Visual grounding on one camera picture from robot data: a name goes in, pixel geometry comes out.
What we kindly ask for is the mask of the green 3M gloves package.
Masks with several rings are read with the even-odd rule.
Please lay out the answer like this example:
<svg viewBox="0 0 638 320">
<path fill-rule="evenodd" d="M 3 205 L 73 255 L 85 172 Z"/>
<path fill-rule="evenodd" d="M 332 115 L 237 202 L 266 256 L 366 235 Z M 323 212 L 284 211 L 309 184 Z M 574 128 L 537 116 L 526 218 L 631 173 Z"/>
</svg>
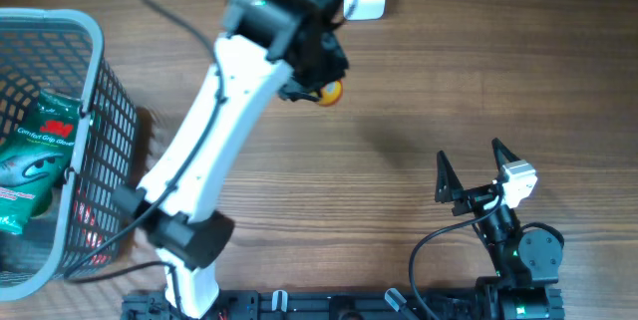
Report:
<svg viewBox="0 0 638 320">
<path fill-rule="evenodd" d="M 1 145 L 1 230 L 21 234 L 51 206 L 53 188 L 69 166 L 82 102 L 43 91 Z"/>
</svg>

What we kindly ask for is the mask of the orange sauce bottle green cap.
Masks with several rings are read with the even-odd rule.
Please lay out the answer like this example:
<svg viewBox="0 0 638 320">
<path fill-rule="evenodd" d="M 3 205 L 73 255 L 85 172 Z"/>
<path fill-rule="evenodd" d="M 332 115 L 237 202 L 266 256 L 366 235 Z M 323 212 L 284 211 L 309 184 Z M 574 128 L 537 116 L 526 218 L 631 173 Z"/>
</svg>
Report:
<svg viewBox="0 0 638 320">
<path fill-rule="evenodd" d="M 331 82 L 320 89 L 317 104 L 322 107 L 330 107 L 339 102 L 343 95 L 343 84 L 340 80 Z"/>
</svg>

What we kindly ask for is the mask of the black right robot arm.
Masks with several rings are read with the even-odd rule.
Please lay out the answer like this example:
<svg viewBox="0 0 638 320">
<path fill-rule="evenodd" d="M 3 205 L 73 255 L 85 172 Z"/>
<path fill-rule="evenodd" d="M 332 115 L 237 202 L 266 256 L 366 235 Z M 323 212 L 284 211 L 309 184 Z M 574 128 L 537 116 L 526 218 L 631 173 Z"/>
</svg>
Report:
<svg viewBox="0 0 638 320">
<path fill-rule="evenodd" d="M 491 142 L 497 168 L 489 184 L 465 188 L 448 157 L 437 154 L 435 201 L 453 205 L 454 216 L 471 214 L 473 228 L 488 253 L 493 276 L 475 286 L 428 296 L 446 319 L 562 319 L 558 282 L 564 237 L 541 223 L 521 224 L 515 209 L 530 197 L 536 169 L 500 140 Z"/>
</svg>

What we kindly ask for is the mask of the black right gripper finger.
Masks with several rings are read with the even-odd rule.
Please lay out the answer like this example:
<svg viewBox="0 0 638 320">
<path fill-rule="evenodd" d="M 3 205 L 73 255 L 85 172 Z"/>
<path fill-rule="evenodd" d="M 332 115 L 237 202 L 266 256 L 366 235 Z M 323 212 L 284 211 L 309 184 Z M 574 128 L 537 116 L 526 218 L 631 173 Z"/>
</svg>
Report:
<svg viewBox="0 0 638 320">
<path fill-rule="evenodd" d="M 437 181 L 435 201 L 458 202 L 463 199 L 464 188 L 444 151 L 437 153 Z"/>
<path fill-rule="evenodd" d="M 519 161 L 519 157 L 516 156 L 499 138 L 494 138 L 491 141 L 494 160 L 498 170 L 508 163 Z"/>
</svg>

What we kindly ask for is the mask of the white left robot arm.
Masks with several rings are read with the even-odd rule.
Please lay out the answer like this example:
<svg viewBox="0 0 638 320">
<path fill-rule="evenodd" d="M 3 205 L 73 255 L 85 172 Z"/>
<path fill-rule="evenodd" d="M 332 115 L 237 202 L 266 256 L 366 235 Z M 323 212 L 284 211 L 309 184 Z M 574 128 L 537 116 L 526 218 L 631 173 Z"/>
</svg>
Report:
<svg viewBox="0 0 638 320">
<path fill-rule="evenodd" d="M 227 0 L 212 64 L 165 153 L 113 201 L 167 269 L 167 301 L 203 317 L 219 287 L 215 261 L 233 221 L 217 201 L 235 158 L 274 97 L 318 103 L 348 67 L 335 32 L 344 0 Z"/>
</svg>

